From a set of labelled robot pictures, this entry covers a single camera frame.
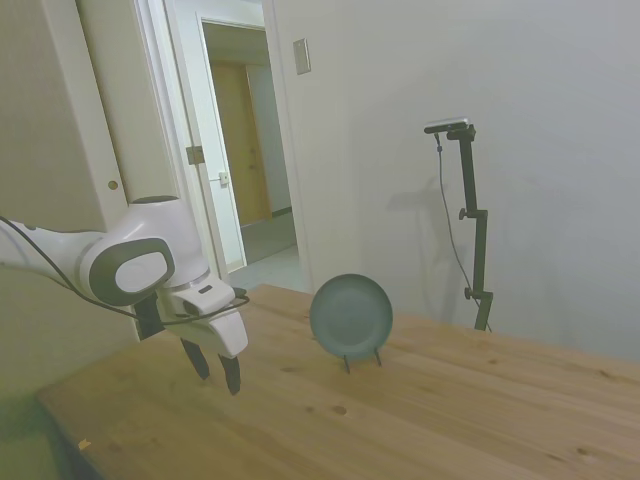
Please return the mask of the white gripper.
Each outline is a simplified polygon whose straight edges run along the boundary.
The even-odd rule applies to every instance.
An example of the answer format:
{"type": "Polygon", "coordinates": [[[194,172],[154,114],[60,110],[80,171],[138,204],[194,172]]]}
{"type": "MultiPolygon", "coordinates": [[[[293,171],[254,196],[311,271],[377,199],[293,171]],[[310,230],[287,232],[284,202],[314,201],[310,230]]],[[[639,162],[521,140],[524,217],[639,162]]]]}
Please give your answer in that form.
{"type": "Polygon", "coordinates": [[[162,322],[181,344],[196,373],[209,378],[209,365],[200,348],[219,354],[229,392],[241,389],[241,369],[236,357],[248,346],[244,322],[231,286],[216,276],[160,290],[162,322]]]}

